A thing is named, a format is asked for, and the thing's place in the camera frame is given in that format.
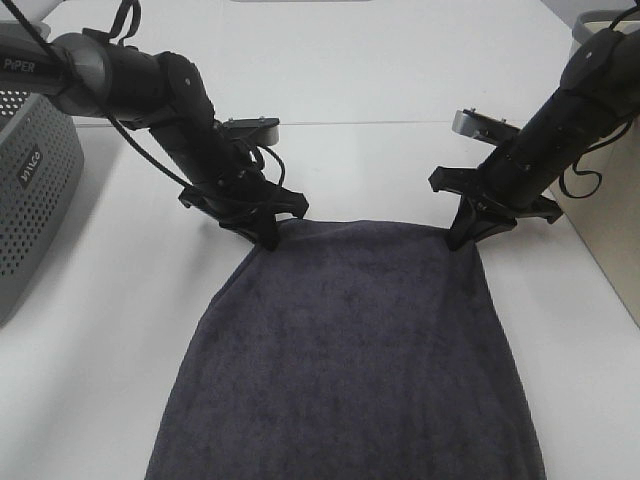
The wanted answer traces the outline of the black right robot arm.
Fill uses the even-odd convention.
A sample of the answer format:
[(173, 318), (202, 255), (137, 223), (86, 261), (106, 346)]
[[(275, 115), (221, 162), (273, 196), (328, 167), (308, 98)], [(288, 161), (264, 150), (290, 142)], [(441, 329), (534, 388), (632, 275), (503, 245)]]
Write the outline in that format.
[(464, 109), (452, 129), (494, 145), (475, 169), (437, 168), (434, 191), (460, 195), (447, 245), (510, 231), (520, 218), (562, 214), (544, 191), (589, 147), (639, 114), (639, 34), (604, 28), (566, 65), (558, 89), (521, 129)]

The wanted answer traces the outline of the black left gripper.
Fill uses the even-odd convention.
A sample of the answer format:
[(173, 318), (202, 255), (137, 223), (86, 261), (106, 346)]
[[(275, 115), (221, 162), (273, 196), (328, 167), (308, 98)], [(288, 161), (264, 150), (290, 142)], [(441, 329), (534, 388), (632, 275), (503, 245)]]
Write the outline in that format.
[(254, 245), (274, 251), (280, 236), (276, 216), (302, 218), (308, 210), (306, 197), (284, 187), (282, 172), (275, 183), (262, 174), (241, 172), (231, 179), (218, 178), (212, 184), (187, 187), (179, 195), (186, 208), (196, 208)]

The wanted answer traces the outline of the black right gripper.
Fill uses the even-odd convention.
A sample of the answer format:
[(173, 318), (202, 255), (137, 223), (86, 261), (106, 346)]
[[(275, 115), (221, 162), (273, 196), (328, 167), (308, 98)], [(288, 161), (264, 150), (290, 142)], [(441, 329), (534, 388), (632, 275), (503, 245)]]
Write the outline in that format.
[(466, 243), (479, 242), (513, 230), (518, 218), (542, 218), (555, 223), (563, 211), (554, 201), (537, 195), (524, 207), (518, 207), (490, 188), (478, 169), (438, 166), (429, 176), (434, 192), (445, 191), (460, 196), (458, 210), (446, 235), (450, 250)]

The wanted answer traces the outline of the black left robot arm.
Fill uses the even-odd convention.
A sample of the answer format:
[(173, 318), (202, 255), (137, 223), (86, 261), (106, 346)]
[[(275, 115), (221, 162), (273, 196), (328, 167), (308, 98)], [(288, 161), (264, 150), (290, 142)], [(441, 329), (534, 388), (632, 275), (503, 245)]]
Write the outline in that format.
[(268, 250), (279, 243), (277, 215), (301, 218), (309, 207), (263, 174), (278, 119), (217, 120), (197, 67), (182, 55), (150, 55), (90, 29), (39, 45), (10, 24), (1, 30), (1, 84), (42, 94), (68, 115), (147, 130), (189, 181), (179, 196), (185, 207)]

